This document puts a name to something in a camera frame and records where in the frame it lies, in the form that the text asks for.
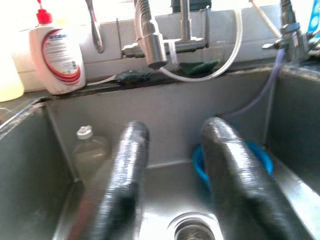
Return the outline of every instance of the red pump cap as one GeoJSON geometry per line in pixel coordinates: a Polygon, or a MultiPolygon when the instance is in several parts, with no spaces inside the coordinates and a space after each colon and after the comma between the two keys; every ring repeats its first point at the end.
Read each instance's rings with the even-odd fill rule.
{"type": "Polygon", "coordinates": [[[36,14],[39,24],[51,24],[52,23],[52,15],[47,12],[47,10],[42,8],[41,0],[37,0],[40,5],[40,9],[36,14]]]}

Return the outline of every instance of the yellow bottle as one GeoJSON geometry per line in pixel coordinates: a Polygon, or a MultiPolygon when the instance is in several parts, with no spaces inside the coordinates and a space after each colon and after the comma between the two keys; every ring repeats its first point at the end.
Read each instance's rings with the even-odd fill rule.
{"type": "Polygon", "coordinates": [[[0,46],[0,102],[19,98],[25,88],[8,49],[0,46]]]}

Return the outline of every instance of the water filter faucet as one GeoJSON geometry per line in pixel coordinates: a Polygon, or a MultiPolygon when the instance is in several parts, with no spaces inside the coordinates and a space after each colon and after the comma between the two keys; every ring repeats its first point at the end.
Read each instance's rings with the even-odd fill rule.
{"type": "Polygon", "coordinates": [[[319,44],[312,40],[316,33],[302,33],[300,23],[296,20],[291,0],[281,0],[281,38],[273,44],[263,45],[263,49],[285,49],[286,58],[289,62],[300,63],[306,60],[309,51],[319,44]]]}

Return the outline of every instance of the hand soap bottle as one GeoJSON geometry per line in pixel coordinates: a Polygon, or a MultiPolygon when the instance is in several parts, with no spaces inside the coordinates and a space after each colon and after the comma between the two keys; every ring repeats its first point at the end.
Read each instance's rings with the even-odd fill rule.
{"type": "Polygon", "coordinates": [[[66,94],[86,84],[79,44],[64,30],[56,28],[52,16],[42,8],[36,14],[39,26],[29,32],[32,59],[40,80],[53,95],[66,94]]]}

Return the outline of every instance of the blue bowl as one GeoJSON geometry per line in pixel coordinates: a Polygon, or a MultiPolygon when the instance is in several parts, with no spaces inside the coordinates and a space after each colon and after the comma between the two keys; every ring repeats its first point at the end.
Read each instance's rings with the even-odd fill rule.
{"type": "MultiPolygon", "coordinates": [[[[274,171],[274,165],[269,157],[269,155],[264,151],[260,146],[258,146],[254,141],[246,140],[246,144],[249,149],[253,152],[255,157],[263,164],[266,172],[272,176],[274,171]]],[[[192,161],[195,171],[198,173],[200,178],[205,182],[207,186],[209,186],[209,178],[205,173],[205,155],[204,150],[201,145],[199,145],[192,154],[192,161]]]]}

